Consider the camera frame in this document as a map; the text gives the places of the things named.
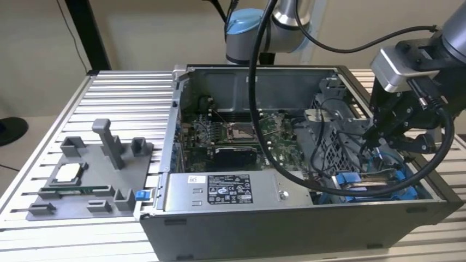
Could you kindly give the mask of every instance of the circuit board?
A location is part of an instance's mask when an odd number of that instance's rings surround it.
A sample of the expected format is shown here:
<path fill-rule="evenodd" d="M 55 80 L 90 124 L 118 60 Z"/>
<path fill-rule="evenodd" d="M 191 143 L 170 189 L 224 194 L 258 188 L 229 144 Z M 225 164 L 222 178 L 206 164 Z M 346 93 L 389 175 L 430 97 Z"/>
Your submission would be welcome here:
<path fill-rule="evenodd" d="M 250 119 L 229 114 L 189 115 L 183 122 L 186 172 L 252 171 L 272 168 L 261 150 Z M 261 128 L 280 164 L 290 171 L 306 171 L 304 153 L 296 141 L 286 113 L 262 113 Z"/>

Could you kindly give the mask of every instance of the cable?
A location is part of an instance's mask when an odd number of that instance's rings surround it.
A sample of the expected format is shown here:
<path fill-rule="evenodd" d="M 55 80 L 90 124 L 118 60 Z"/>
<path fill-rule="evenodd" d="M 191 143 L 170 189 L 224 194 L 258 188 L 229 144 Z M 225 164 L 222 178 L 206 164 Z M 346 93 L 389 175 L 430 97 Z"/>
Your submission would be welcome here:
<path fill-rule="evenodd" d="M 0 164 L 0 167 L 7 168 L 7 169 L 11 169 L 11 170 L 14 170 L 14 171 L 17 171 L 17 172 L 21 171 L 19 169 L 13 168 L 11 166 L 3 165 L 3 164 Z"/>
<path fill-rule="evenodd" d="M 266 26 L 272 17 L 272 13 L 274 10 L 274 7 L 277 5 L 278 0 L 269 0 L 264 16 L 261 18 L 261 23 L 257 31 L 254 46 L 253 46 L 253 54 L 252 59 L 249 61 L 249 79 L 256 79 L 257 76 L 257 60 L 260 56 L 260 49 L 261 49 L 261 43 L 262 38 L 265 35 Z M 414 185 L 420 182 L 434 170 L 434 168 L 438 166 L 438 164 L 442 162 L 446 154 L 449 153 L 449 149 L 455 140 L 455 123 L 452 115 L 448 113 L 445 108 L 438 108 L 436 110 L 436 113 L 438 114 L 440 118 L 444 120 L 444 126 L 445 126 L 445 136 L 442 145 L 432 159 L 430 162 L 421 168 L 418 173 L 416 173 L 410 178 L 401 181 L 398 184 L 384 188 L 378 190 L 369 190 L 369 191 L 353 191 L 353 190 L 341 190 L 334 189 L 329 187 L 324 187 L 318 183 L 313 181 L 304 180 L 294 176 L 276 161 L 272 152 L 268 149 L 268 141 L 264 137 L 262 130 L 261 130 L 261 124 L 260 124 L 260 111 L 257 109 L 257 103 L 256 103 L 256 81 L 249 81 L 249 108 L 252 111 L 252 119 L 253 119 L 253 126 L 257 133 L 257 138 L 262 147 L 264 154 L 269 160 L 269 162 L 273 164 L 277 171 L 294 183 L 300 184 L 301 186 L 313 189 L 320 192 L 325 192 L 333 195 L 341 195 L 341 196 L 349 196 L 349 197 L 376 197 L 380 195 L 390 194 L 393 192 L 397 192 L 402 190 L 404 188 Z"/>
<path fill-rule="evenodd" d="M 59 0 L 57 0 L 57 2 L 58 2 L 58 5 L 59 5 L 59 9 L 61 9 L 63 20 L 65 20 L 67 28 L 69 28 L 69 32 L 71 34 L 71 37 L 74 38 L 75 49 L 77 49 L 79 60 L 82 60 L 82 64 L 83 64 L 83 67 L 85 67 L 85 73 L 87 73 L 87 67 L 86 67 L 86 64 L 85 64 L 85 61 L 83 61 L 83 58 L 82 58 L 82 54 L 79 53 L 79 49 L 78 49 L 77 38 L 75 38 L 75 35 L 74 35 L 73 31 L 71 31 L 71 28 L 70 28 L 70 25 L 69 25 L 69 21 L 67 21 L 67 18 L 66 18 L 66 14 L 63 13 L 63 9 L 62 9 L 62 5 L 61 5 Z"/>
<path fill-rule="evenodd" d="M 226 23 L 228 22 L 228 16 L 226 16 L 226 13 L 224 12 L 219 0 L 206 0 L 206 1 L 209 1 L 214 5 L 214 7 L 218 10 L 218 13 L 219 13 L 219 15 L 222 17 L 224 23 Z"/>
<path fill-rule="evenodd" d="M 224 32 L 225 32 L 225 35 L 226 35 L 226 40 L 228 40 L 228 31 L 229 31 L 232 15 L 233 15 L 237 7 L 238 7 L 238 3 L 240 3 L 240 0 L 232 0 L 230 1 L 230 7 L 229 7 L 229 11 L 228 11 L 228 21 L 226 21 L 226 26 L 224 28 Z"/>
<path fill-rule="evenodd" d="M 433 25 L 433 26 L 413 26 L 413 27 L 408 27 L 402 30 L 398 30 L 390 34 L 388 34 L 386 36 L 381 37 L 380 39 L 369 42 L 368 44 L 357 47 L 357 48 L 352 48 L 352 49 L 338 49 L 338 48 L 333 48 L 328 45 L 325 45 L 324 43 L 321 43 L 312 35 L 310 33 L 308 32 L 302 22 L 301 22 L 301 18 L 300 18 L 300 12 L 298 12 L 298 0 L 296 0 L 297 3 L 296 3 L 296 9 L 294 9 L 294 16 L 296 16 L 296 19 L 297 19 L 297 23 L 298 23 L 298 27 L 300 27 L 300 30 L 301 32 L 305 34 L 306 38 L 317 45 L 320 46 L 322 49 L 330 51 L 330 52 L 336 52 L 336 53 L 356 53 L 356 52 L 360 52 L 368 48 L 370 48 L 372 46 L 377 45 L 378 43 L 389 40 L 390 38 L 393 37 L 397 37 L 402 34 L 406 34 L 406 33 L 410 33 L 410 32 L 416 32 L 416 31 L 430 31 L 432 33 L 433 32 L 437 32 L 438 29 L 437 29 L 437 26 Z"/>

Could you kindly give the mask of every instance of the aluminum extrusion table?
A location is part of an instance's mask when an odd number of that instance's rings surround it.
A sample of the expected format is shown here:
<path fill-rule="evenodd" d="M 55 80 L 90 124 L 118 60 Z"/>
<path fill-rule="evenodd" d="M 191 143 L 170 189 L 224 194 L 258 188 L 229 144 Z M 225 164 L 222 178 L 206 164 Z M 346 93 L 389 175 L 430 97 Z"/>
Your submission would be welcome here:
<path fill-rule="evenodd" d="M 353 70 L 353 73 L 372 91 L 373 72 Z M 146 187 L 157 185 L 171 82 L 171 72 L 109 71 L 87 77 L 0 198 L 0 261 L 158 261 L 133 217 L 30 222 L 26 216 L 38 197 L 34 193 L 45 186 L 62 157 L 63 139 L 79 135 L 89 144 L 99 142 L 91 131 L 97 118 L 111 119 L 113 133 L 122 142 L 145 136 L 155 144 Z M 460 137 L 437 171 L 466 201 L 466 143 Z M 466 261 L 466 206 L 438 225 L 417 228 L 390 249 L 248 261 L 321 260 Z"/>

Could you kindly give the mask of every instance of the wall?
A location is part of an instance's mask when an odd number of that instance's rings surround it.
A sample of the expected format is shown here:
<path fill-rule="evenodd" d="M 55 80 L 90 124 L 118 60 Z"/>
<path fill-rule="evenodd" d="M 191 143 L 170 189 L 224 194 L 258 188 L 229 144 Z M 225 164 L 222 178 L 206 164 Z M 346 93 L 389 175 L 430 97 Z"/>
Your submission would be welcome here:
<path fill-rule="evenodd" d="M 230 1 L 221 1 L 228 11 Z M 265 8 L 268 0 L 242 0 L 241 8 Z M 169 70 L 175 64 L 226 63 L 224 23 L 209 2 L 93 0 L 111 64 L 119 69 Z M 297 64 L 300 53 L 277 62 Z"/>
<path fill-rule="evenodd" d="M 226 10 L 229 1 L 221 2 Z M 266 2 L 242 0 L 240 8 L 264 8 Z M 91 0 L 91 5 L 114 69 L 226 62 L 224 24 L 209 2 Z M 85 78 L 57 1 L 0 0 L 0 32 L 0 117 L 57 115 Z M 79 40 L 78 45 L 87 63 Z M 277 62 L 300 63 L 300 53 L 278 55 Z"/>
<path fill-rule="evenodd" d="M 0 0 L 0 33 L 0 117 L 57 115 L 86 73 L 55 0 Z"/>
<path fill-rule="evenodd" d="M 318 30 L 318 40 L 336 48 L 358 47 L 384 35 L 410 26 L 442 25 L 464 0 L 317 0 L 326 2 Z M 404 39 L 430 37 L 429 31 L 401 35 L 365 51 L 332 53 L 313 48 L 313 64 L 344 64 L 350 68 L 369 68 L 385 45 Z"/>

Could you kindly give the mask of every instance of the barcode label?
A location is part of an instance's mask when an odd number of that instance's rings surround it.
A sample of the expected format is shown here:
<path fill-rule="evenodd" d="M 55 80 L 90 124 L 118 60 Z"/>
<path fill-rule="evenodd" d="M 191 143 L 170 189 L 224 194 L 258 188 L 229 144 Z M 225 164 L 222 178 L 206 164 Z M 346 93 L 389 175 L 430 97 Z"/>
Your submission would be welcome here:
<path fill-rule="evenodd" d="M 205 184 L 206 176 L 189 176 L 189 184 Z"/>

